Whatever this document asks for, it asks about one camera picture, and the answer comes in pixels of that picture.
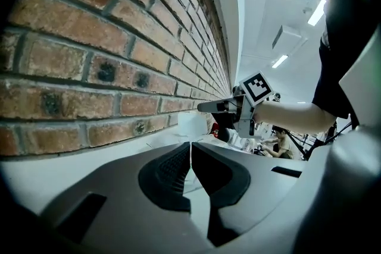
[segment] black slot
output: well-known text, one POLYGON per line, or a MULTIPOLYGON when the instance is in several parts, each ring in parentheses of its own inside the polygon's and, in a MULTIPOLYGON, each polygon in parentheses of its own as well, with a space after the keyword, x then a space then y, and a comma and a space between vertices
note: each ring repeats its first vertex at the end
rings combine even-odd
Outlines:
POLYGON ((299 178, 300 175, 302 174, 301 171, 294 171, 294 170, 290 170, 288 168, 284 168, 280 166, 274 167, 271 171, 274 171, 275 173, 278 173, 278 174, 289 175, 290 177, 295 177, 295 178, 299 178))
POLYGON ((139 171, 139 185, 145 196, 162 209, 191 211, 191 202, 183 197, 189 171, 190 143, 153 159, 139 171))
POLYGON ((226 107, 224 103, 218 103, 217 104, 217 111, 225 111, 226 107))
POLYGON ((57 231, 69 240, 80 243, 106 199, 102 195, 88 194, 81 204, 57 227, 57 231))

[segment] fluorescent light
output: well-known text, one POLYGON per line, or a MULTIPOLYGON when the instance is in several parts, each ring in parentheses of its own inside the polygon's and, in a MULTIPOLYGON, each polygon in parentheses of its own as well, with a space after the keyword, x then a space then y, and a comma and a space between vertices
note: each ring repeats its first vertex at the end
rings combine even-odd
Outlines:
POLYGON ((324 4, 326 4, 326 0, 321 0, 320 3, 318 4, 316 10, 312 14, 310 20, 308 21, 308 24, 312 26, 316 26, 317 22, 321 19, 321 17, 324 14, 324 4))
POLYGON ((281 58, 278 59, 278 61, 274 64, 273 68, 279 67, 279 65, 284 62, 287 59, 288 55, 282 55, 281 58))

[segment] cable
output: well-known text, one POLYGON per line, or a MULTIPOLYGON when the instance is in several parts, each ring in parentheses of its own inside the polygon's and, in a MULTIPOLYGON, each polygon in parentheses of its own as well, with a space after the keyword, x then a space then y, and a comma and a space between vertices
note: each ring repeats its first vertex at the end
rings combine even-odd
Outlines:
POLYGON ((237 107, 237 109, 242 109, 242 107, 237 106, 237 105, 234 104, 233 102, 231 102, 231 101, 228 101, 228 102, 231 103, 233 106, 237 107))
POLYGON ((342 130, 340 130, 338 133, 336 133, 333 137, 330 137, 328 140, 326 140, 323 143, 323 145, 328 144, 329 142, 333 141, 337 136, 339 136, 344 130, 346 130, 351 125, 352 125, 352 122, 348 123, 342 130))
POLYGON ((303 155, 304 159, 308 161, 309 157, 304 152, 303 148, 294 140, 294 137, 288 130, 285 130, 286 134, 289 136, 291 141, 295 144, 296 148, 300 151, 300 153, 303 155))
POLYGON ((290 133, 290 135, 293 136, 296 140, 298 140, 300 142, 303 142, 303 140, 301 140, 298 137, 294 136, 292 133, 290 133))

